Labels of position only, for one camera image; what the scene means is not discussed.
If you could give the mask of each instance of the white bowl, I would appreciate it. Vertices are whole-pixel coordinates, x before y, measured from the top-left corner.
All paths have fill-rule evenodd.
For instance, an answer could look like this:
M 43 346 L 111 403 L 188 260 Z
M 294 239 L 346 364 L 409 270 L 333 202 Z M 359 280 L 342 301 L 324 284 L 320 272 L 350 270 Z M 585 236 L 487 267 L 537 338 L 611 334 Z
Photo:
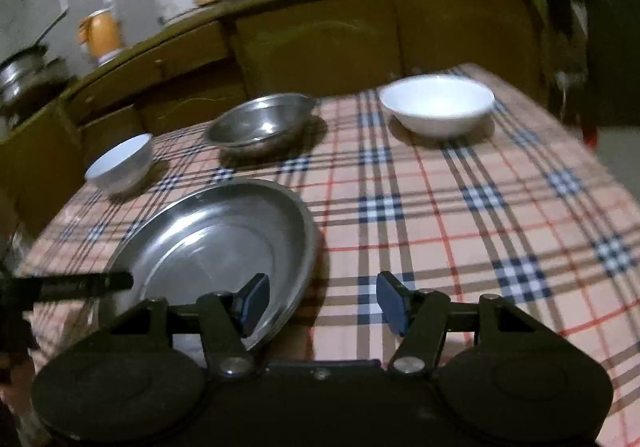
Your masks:
M 431 138 L 470 131 L 495 104 L 484 84 L 453 75 L 403 78 L 382 88 L 380 100 L 404 127 Z
M 151 136 L 140 134 L 108 150 L 84 173 L 84 179 L 108 196 L 131 191 L 151 169 Z

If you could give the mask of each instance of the screw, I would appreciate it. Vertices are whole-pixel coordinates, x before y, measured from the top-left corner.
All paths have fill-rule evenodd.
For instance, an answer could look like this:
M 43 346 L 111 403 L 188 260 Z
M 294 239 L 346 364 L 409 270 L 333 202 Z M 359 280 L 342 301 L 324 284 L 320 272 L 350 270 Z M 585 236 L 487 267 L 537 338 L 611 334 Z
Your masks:
M 314 371 L 314 377 L 316 380 L 326 380 L 331 376 L 331 371 L 329 371 L 326 367 L 318 367 Z
M 247 357 L 227 357 L 220 362 L 220 369 L 228 377 L 242 377 L 254 369 L 254 362 Z
M 418 357 L 400 357 L 394 360 L 394 369 L 405 375 L 413 375 L 424 369 L 424 361 Z

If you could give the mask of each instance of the checkered pattern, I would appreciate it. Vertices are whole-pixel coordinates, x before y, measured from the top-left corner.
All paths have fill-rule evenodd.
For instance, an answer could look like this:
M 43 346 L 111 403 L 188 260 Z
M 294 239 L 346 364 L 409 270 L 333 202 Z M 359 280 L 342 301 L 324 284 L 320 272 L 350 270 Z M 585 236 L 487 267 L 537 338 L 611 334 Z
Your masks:
M 629 268 L 638 265 L 631 257 L 629 248 L 623 243 L 622 236 L 617 234 L 594 241 L 593 248 L 610 277 L 625 273 Z
M 375 221 L 392 221 L 404 218 L 400 196 L 362 197 L 358 201 L 358 218 L 360 223 Z
M 545 178 L 561 198 L 582 191 L 582 181 L 571 169 L 553 171 L 545 174 Z
M 309 169 L 311 157 L 307 154 L 297 156 L 295 158 L 289 158 L 284 160 L 279 167 L 281 173 L 292 173 L 296 171 L 306 171 Z
M 465 199 L 469 210 L 489 210 L 505 206 L 504 198 L 494 184 L 474 185 L 462 189 L 462 197 Z
M 207 124 L 164 134 L 153 141 L 168 167 L 162 179 L 117 204 L 85 185 L 21 272 L 102 271 L 124 239 L 185 194 L 230 178 L 276 181 L 308 206 L 322 253 L 271 354 L 388 362 L 396 341 L 374 293 L 380 270 L 457 302 L 499 293 L 607 366 L 616 390 L 598 442 L 638 445 L 640 207 L 535 103 L 476 66 L 458 71 L 498 98 L 484 138 L 412 143 L 379 115 L 373 91 L 322 101 L 315 114 L 326 125 L 307 133 L 304 156 L 284 162 L 220 163 L 203 145 Z M 361 158 L 361 149 L 370 151 Z M 369 166 L 376 162 L 384 167 Z M 86 333 L 89 309 L 34 308 L 38 367 Z M 449 335 L 442 358 L 471 345 L 470 336 Z
M 534 255 L 522 259 L 495 261 L 494 270 L 502 296 L 513 303 L 551 297 L 545 275 Z
M 391 161 L 391 150 L 388 147 L 376 147 L 375 149 L 360 149 L 358 163 L 380 164 Z
M 226 167 L 216 167 L 211 173 L 211 181 L 213 183 L 218 183 L 225 180 L 230 180 L 234 177 L 234 172 L 235 171 L 233 169 L 228 169 Z

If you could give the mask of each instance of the plaid tablecloth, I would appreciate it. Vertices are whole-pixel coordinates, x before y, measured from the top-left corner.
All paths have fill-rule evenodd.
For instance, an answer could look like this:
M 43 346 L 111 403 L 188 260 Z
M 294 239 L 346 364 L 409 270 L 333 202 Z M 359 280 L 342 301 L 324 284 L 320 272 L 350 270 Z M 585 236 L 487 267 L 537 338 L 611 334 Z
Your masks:
M 404 130 L 376 91 L 325 99 L 302 154 L 270 164 L 219 157 L 202 137 L 206 124 L 155 138 L 154 183 L 118 204 L 85 185 L 22 271 L 102 271 L 123 239 L 188 192 L 231 178 L 273 180 L 307 203 L 324 243 L 271 354 L 388 361 L 397 341 L 376 303 L 380 270 L 459 302 L 498 293 L 602 363 L 615 397 L 600 441 L 640 445 L 640 208 L 525 95 L 476 66 L 456 72 L 484 82 L 498 103 L 475 134 L 446 144 Z M 90 320 L 80 302 L 35 308 L 36 364 L 78 340 Z M 470 344 L 450 334 L 444 359 Z

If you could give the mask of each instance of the stainless steel plate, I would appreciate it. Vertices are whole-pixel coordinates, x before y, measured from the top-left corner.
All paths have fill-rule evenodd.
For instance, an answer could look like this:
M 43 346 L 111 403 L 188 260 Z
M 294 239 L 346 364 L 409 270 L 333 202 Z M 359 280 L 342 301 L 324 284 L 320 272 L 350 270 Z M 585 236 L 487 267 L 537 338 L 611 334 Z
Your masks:
M 271 283 L 271 300 L 247 348 L 273 337 L 295 310 L 311 278 L 317 230 L 289 189 L 265 180 L 233 180 L 194 192 L 144 224 L 116 250 L 107 270 L 129 270 L 134 286 L 100 302 L 107 324 L 143 299 L 190 304 L 211 291 L 237 291 L 256 273 Z M 197 335 L 174 336 L 174 347 L 203 363 Z

